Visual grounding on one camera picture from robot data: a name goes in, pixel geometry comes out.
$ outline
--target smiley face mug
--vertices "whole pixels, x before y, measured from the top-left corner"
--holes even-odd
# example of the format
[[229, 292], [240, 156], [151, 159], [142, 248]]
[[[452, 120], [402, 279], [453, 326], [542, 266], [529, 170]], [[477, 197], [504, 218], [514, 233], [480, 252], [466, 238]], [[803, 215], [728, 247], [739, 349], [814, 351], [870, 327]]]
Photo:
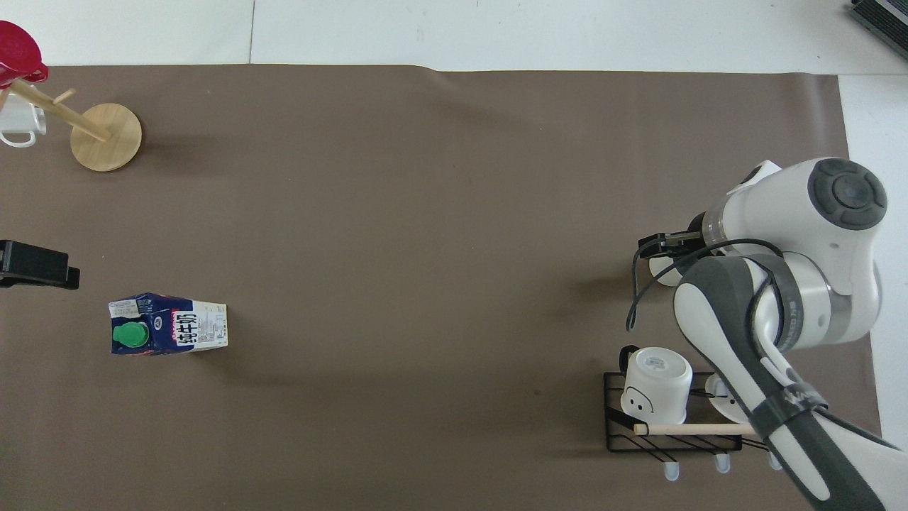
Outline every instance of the smiley face mug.
[[687, 360], [674, 351], [651, 346], [625, 346], [618, 356], [625, 376], [621, 409], [649, 424], [682, 424], [694, 377]]

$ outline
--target black cable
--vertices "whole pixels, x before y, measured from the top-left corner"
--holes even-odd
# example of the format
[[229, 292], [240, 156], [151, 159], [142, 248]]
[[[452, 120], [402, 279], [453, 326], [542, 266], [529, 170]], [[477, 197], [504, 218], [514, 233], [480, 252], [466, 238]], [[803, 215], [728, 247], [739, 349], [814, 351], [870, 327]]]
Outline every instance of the black cable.
[[640, 253], [643, 252], [645, 247], [648, 248], [649, 244], [658, 242], [658, 241], [659, 240], [650, 240], [649, 242], [646, 242], [643, 246], [638, 248], [637, 251], [634, 253], [634, 259], [633, 259], [634, 266], [632, 268], [633, 271], [631, 274], [631, 281], [633, 283], [634, 300], [633, 300], [633, 302], [631, 302], [630, 309], [627, 311], [627, 320], [625, 321], [625, 329], [628, 332], [634, 331], [634, 326], [637, 324], [637, 306], [639, 305], [640, 300], [643, 298], [643, 295], [646, 294], [646, 291], [648, 291], [649, 288], [653, 286], [653, 284], [658, 282], [658, 280], [660, 278], [662, 278], [663, 276], [665, 276], [668, 272], [674, 270], [675, 268], [677, 268], [681, 265], [685, 265], [687, 263], [695, 261], [698, 258], [700, 258], [700, 256], [703, 256], [704, 254], [708, 254], [708, 253], [712, 252], [713, 250], [722, 248], [724, 246], [729, 246], [729, 245], [760, 245], [760, 246], [764, 246], [764, 247], [768, 248], [777, 256], [782, 257], [782, 251], [779, 250], [779, 247], [773, 245], [772, 243], [769, 243], [768, 241], [762, 240], [762, 239], [738, 238], [738, 239], [725, 240], [723, 242], [713, 243], [712, 245], [704, 246], [703, 248], [698, 248], [694, 252], [691, 252], [690, 254], [685, 255], [684, 257], [678, 258], [674, 263], [672, 263], [671, 265], [666, 267], [664, 270], [662, 270], [661, 272], [656, 274], [656, 276], [654, 276], [652, 278], [652, 280], [647, 282], [646, 286], [644, 286], [643, 289], [640, 290], [640, 292], [638, 293], [637, 292], [637, 260], [640, 256]]

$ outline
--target blue carton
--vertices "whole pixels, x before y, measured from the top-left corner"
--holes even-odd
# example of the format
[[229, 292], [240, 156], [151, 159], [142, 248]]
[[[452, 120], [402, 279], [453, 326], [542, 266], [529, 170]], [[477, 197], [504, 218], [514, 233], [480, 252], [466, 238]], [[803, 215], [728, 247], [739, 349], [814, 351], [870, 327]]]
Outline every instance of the blue carton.
[[143, 293], [107, 304], [111, 353], [166, 355], [227, 346], [227, 306]]

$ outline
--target wooden pole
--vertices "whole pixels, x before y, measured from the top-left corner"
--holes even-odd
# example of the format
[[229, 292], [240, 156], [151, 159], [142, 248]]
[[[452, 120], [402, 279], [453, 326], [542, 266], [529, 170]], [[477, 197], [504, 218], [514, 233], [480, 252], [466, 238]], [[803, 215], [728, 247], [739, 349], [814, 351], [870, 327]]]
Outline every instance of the wooden pole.
[[634, 435], [755, 435], [749, 424], [636, 424]]
[[111, 132], [100, 127], [99, 125], [89, 121], [81, 114], [77, 114], [69, 106], [66, 105], [55, 105], [54, 99], [42, 93], [41, 91], [32, 88], [25, 80], [22, 78], [16, 78], [13, 80], [13, 83], [9, 85], [9, 90], [15, 92], [17, 95], [20, 95], [29, 103], [41, 108], [48, 114], [54, 114], [64, 121], [77, 127], [82, 131], [86, 132], [88, 135], [91, 135], [92, 138], [100, 141], [107, 142], [111, 137]]

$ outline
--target red mug handle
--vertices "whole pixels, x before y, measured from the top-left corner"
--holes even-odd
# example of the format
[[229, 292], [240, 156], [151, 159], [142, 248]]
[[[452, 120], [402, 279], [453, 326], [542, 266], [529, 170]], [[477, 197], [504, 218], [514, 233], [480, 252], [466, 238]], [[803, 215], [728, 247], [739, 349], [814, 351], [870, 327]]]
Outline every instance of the red mug handle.
[[37, 83], [46, 80], [47, 74], [47, 66], [44, 64], [39, 64], [38, 68], [35, 69], [32, 74], [23, 76], [23, 78], [25, 79], [25, 81]]

